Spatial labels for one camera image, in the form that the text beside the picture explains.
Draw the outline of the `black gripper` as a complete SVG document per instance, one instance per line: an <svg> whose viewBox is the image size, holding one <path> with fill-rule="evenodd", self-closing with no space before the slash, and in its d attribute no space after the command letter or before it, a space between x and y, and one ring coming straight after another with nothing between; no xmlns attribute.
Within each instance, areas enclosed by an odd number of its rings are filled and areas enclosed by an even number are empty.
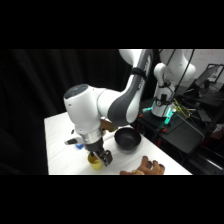
<svg viewBox="0 0 224 224"><path fill-rule="evenodd" d="M87 151L89 151L89 158L90 159L98 159L98 157L94 154L100 155L101 162L104 164L105 167L111 164L113 161L112 154L109 150L104 151L103 148L103 139L100 138L95 143L86 144L85 148Z"/></svg>

